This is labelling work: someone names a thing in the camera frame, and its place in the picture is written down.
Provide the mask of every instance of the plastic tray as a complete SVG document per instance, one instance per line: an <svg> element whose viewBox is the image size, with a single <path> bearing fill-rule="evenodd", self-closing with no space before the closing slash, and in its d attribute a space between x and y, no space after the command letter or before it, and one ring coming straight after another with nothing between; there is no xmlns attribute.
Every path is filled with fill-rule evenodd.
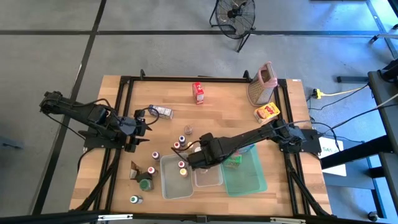
<svg viewBox="0 0 398 224"><path fill-rule="evenodd" d="M267 190L256 146L242 154L242 163L239 167L228 168L223 164L222 170L229 196L242 196Z"/></svg>
<svg viewBox="0 0 398 224"><path fill-rule="evenodd" d="M223 183L221 166L210 169L195 169L195 185L198 187L217 186Z"/></svg>
<svg viewBox="0 0 398 224"><path fill-rule="evenodd" d="M164 199L178 199L190 197L193 194L192 170L187 168L188 176L180 175L178 155L162 156L160 159L160 177L162 179L162 195Z"/></svg>

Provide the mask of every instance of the yellow box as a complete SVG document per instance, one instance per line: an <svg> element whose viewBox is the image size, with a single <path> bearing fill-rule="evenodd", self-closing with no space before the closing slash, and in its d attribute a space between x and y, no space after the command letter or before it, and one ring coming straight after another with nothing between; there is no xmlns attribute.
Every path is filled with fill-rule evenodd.
<svg viewBox="0 0 398 224"><path fill-rule="evenodd" d="M278 107L275 103L270 102L260 108L254 110L254 117L260 124L268 123L270 120L274 119L280 113Z"/></svg>

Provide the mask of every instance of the fan stand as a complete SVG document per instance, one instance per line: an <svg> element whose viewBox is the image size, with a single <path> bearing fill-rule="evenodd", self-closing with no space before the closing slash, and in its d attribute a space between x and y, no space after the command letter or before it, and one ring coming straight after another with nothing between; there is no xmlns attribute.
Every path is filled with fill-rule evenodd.
<svg viewBox="0 0 398 224"><path fill-rule="evenodd" d="M217 5L218 5L218 2L219 2L219 1L220 1L220 0L217 0L217 1L216 1L216 5L214 6L213 12L211 13L211 16L210 16L210 19L209 19L209 23L210 23L211 27L216 27L216 26L217 26L217 27L229 26L229 27L231 27L232 29L235 29L233 26L231 26L231 25L229 25L229 24L225 24L225 25L214 25L214 24L211 23L211 19L213 18L214 13L216 12ZM239 53L239 52L241 51L243 45L246 43L246 41L247 41L248 38L250 37L251 32L254 31L255 29L256 29L256 28L253 28L253 27L250 28L250 31L248 32L248 34L246 34L247 37L246 37L246 38L242 37L242 40L241 40L241 43L239 44L237 53Z"/></svg>

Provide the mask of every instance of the red carton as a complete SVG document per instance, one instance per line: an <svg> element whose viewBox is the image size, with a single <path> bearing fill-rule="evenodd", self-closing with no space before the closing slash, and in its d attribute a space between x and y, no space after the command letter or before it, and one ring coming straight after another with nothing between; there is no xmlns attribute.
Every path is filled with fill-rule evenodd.
<svg viewBox="0 0 398 224"><path fill-rule="evenodd" d="M200 82L192 84L193 98L197 104L203 103L203 98L205 97L205 92L201 86Z"/></svg>

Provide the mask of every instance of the green plastic tray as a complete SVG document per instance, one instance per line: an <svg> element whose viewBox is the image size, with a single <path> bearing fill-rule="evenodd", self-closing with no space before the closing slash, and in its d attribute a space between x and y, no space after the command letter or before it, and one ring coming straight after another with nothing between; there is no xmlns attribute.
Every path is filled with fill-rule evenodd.
<svg viewBox="0 0 398 224"><path fill-rule="evenodd" d="M267 190L256 146L242 154L242 164L239 167L228 168L224 164L221 167L229 196L236 197Z"/></svg>

